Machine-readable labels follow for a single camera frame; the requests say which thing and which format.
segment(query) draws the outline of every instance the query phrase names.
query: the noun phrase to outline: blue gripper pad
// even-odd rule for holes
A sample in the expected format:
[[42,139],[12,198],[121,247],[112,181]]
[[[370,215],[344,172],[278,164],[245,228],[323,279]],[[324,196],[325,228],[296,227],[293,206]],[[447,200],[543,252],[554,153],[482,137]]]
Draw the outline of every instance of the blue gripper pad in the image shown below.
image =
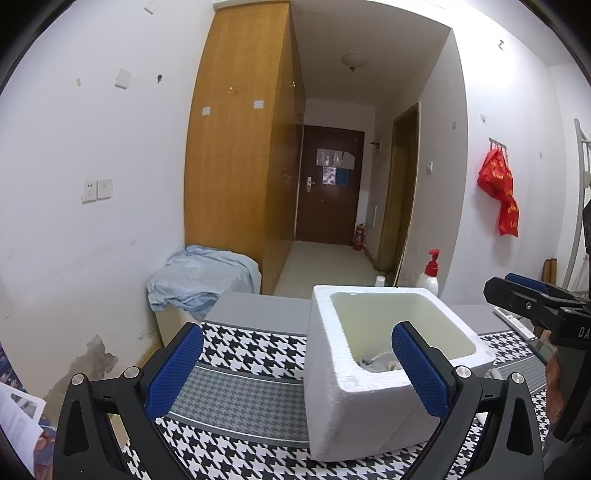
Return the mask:
[[532,290],[539,291],[540,293],[548,294],[548,287],[546,284],[544,282],[534,280],[533,278],[522,277],[521,275],[509,273],[505,277],[505,280],[512,281],[513,283],[517,283],[523,287],[531,288]]
[[402,323],[392,330],[392,350],[427,413],[443,421],[449,413],[449,387]]
[[203,331],[194,325],[148,385],[145,412],[151,421],[168,415],[202,352]]

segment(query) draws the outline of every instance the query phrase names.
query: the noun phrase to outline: black and white houndstooth pattern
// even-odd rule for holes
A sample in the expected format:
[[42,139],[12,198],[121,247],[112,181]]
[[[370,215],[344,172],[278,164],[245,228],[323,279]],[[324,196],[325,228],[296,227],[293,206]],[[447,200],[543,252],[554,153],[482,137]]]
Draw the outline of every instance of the black and white houndstooth pattern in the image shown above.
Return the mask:
[[[548,433],[548,420],[544,414],[545,392],[535,395],[533,401],[544,439]],[[166,417],[157,419],[156,423],[173,452],[198,480],[396,480],[402,477],[423,448],[423,445],[416,445],[360,460],[323,463],[312,460],[307,449],[238,440]],[[475,421],[447,480],[462,477],[481,432],[482,426]],[[124,448],[124,456],[132,474],[141,480],[149,479],[137,454],[129,446]]]
[[200,362],[235,372],[276,378],[304,374],[306,337],[256,332],[204,322]]
[[[302,378],[306,338],[277,333],[256,332],[215,323],[203,323],[204,351],[200,362],[236,372],[276,378]],[[528,346],[514,332],[494,333],[482,339],[497,351],[495,364],[504,364],[531,355]],[[542,439],[548,433],[545,391],[533,396]],[[347,462],[322,463],[310,458],[307,449],[270,446],[207,432],[168,417],[157,419],[157,426],[198,480],[324,480],[398,479],[417,458],[423,445]],[[452,466],[448,480],[462,477],[478,443],[481,425],[475,421]],[[137,453],[126,445],[125,460],[132,474],[149,480]]]

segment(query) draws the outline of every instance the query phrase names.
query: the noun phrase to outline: white bottle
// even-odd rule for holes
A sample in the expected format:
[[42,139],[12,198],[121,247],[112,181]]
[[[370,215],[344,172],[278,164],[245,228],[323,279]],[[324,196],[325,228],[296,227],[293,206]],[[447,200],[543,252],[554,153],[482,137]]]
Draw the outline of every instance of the white bottle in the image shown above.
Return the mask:
[[439,256],[439,250],[431,250],[429,251],[429,255],[432,257],[431,261],[425,267],[425,273],[419,275],[417,287],[426,288],[437,297],[439,295],[439,283],[437,282],[437,271],[439,270],[437,257]]

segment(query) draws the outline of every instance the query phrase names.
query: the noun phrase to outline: styrofoam box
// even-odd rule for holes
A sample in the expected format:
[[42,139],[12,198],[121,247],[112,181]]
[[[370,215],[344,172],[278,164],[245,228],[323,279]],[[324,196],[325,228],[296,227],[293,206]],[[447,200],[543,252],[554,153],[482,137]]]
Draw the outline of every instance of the styrofoam box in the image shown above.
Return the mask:
[[332,462],[424,442],[430,416],[404,370],[373,373],[356,361],[392,351],[392,328],[413,324],[454,366],[477,375],[495,353],[441,300],[423,288],[317,286],[304,364],[310,452]]

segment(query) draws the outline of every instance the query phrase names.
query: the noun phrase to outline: wooden cabinet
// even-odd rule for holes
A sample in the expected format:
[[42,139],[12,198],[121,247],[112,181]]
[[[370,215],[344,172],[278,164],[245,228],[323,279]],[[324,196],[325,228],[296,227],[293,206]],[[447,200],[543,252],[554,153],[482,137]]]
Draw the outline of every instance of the wooden cabinet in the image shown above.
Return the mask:
[[293,241],[304,107],[289,3],[219,10],[189,119],[185,242],[253,258],[265,294]]

